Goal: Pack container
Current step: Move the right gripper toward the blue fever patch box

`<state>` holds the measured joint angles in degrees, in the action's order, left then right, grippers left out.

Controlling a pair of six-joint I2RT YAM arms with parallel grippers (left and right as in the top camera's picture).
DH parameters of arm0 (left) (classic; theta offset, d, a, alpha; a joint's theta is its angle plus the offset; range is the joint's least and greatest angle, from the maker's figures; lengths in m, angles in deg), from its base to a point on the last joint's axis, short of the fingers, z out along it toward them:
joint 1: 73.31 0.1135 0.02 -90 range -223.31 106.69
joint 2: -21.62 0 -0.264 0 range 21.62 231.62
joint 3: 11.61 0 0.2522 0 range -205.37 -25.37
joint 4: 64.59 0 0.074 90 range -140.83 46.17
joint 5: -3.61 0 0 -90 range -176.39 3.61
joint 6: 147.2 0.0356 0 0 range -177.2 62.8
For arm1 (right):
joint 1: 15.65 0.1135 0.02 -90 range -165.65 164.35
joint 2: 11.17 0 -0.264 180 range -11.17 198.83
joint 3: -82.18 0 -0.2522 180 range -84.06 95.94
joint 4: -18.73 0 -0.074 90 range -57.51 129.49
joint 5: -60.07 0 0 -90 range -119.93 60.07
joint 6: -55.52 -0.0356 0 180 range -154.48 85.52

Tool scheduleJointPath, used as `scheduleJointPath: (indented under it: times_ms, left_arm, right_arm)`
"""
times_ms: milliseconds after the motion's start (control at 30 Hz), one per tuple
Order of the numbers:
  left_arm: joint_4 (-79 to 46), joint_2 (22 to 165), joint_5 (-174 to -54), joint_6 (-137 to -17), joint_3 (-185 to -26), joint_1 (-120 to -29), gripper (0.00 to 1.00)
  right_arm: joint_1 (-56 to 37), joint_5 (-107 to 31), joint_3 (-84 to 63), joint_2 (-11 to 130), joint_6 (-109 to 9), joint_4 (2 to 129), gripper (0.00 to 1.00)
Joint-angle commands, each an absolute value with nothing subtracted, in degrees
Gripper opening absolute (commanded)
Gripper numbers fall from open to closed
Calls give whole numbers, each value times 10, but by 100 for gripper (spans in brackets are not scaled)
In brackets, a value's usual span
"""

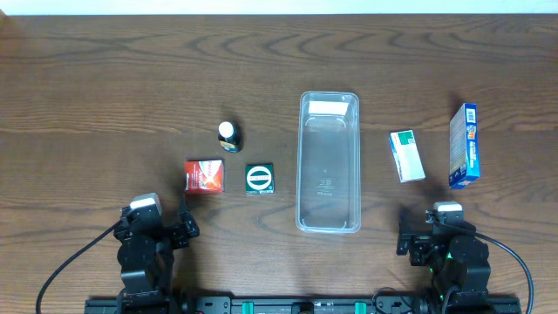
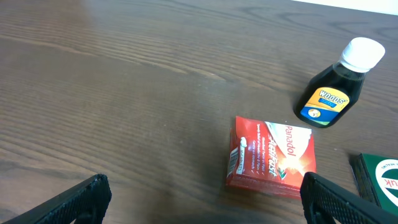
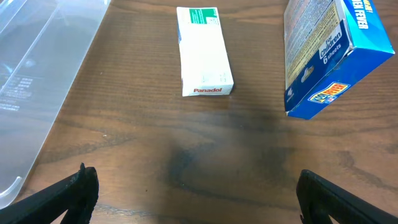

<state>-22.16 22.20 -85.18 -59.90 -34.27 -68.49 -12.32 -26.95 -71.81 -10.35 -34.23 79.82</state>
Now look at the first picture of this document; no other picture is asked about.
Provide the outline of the red Panadol box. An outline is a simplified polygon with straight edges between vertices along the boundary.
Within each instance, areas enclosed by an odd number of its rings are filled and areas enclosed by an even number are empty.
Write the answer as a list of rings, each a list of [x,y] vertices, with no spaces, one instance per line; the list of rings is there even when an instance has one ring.
[[[185,162],[187,194],[220,194],[224,191],[222,160],[189,160]]]

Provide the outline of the white green medicine box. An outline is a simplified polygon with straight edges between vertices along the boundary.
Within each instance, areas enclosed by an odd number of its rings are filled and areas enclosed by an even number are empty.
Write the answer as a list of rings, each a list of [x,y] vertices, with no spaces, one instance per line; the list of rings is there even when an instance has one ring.
[[[425,178],[425,171],[413,131],[390,133],[389,140],[399,180],[402,183],[422,181]]]

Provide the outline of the clear plastic container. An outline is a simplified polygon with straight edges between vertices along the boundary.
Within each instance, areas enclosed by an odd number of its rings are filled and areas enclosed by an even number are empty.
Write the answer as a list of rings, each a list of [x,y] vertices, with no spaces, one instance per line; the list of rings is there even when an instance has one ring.
[[[300,98],[296,225],[306,233],[353,234],[361,228],[359,98],[305,92]]]

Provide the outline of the blue cooling sheet box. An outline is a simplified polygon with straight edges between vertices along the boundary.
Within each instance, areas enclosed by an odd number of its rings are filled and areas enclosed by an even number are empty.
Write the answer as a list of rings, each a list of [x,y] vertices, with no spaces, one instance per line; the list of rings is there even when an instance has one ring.
[[[464,103],[449,125],[449,187],[462,189],[481,177],[477,105]]]

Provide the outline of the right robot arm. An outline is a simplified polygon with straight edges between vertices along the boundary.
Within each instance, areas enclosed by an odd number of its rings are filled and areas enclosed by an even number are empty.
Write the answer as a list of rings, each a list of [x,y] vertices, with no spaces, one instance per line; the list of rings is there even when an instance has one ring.
[[[491,267],[485,243],[464,219],[459,204],[437,203],[426,212],[429,230],[416,230],[404,217],[398,225],[397,254],[432,272],[431,288],[413,303],[417,313],[492,313],[487,291]]]

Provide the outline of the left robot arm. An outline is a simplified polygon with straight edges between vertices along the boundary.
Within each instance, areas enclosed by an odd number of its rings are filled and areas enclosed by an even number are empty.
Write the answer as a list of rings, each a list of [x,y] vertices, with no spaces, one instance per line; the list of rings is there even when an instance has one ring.
[[[186,248],[200,229],[186,200],[180,199],[180,220],[165,226],[155,193],[135,197],[121,209],[114,236],[120,241],[117,259],[124,289],[117,296],[117,314],[190,313],[191,305],[173,291],[174,251]]]

